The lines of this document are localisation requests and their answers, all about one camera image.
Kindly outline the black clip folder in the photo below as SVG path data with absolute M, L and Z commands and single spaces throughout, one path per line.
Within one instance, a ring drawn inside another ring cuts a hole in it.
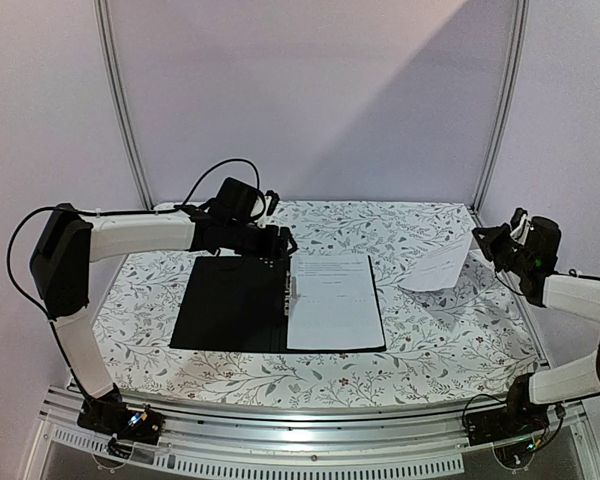
M 266 354 L 334 353 L 287 348 L 285 280 L 293 257 L 197 258 L 170 348 Z

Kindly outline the silver folder clip mechanism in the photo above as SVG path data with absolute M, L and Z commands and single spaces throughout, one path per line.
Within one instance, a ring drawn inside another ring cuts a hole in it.
M 290 317 L 299 300 L 297 278 L 291 270 L 286 273 L 284 314 Z

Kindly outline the white text paper sheet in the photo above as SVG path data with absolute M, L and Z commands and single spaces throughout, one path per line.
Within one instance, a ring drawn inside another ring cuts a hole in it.
M 291 277 L 289 350 L 345 353 L 386 349 L 368 256 L 295 256 Z

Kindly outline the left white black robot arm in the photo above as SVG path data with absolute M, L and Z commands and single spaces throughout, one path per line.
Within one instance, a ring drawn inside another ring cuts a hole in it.
M 215 254 L 228 249 L 258 259 L 288 259 L 291 230 L 268 223 L 271 196 L 233 208 L 212 199 L 154 211 L 81 211 L 69 203 L 45 208 L 49 218 L 30 259 L 30 272 L 56 344 L 82 397 L 81 428 L 119 440 L 158 443 L 164 416 L 122 399 L 100 356 L 87 313 L 91 264 L 152 251 Z

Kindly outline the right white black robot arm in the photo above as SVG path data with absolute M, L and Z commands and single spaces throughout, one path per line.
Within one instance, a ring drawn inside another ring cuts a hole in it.
M 495 272 L 510 273 L 530 306 L 594 324 L 593 350 L 555 368 L 516 377 L 498 408 L 463 413 L 472 445 L 519 438 L 548 428 L 549 417 L 564 415 L 565 404 L 600 396 L 600 276 L 557 270 L 562 232 L 546 217 L 518 208 L 510 221 L 476 227 L 474 240 Z

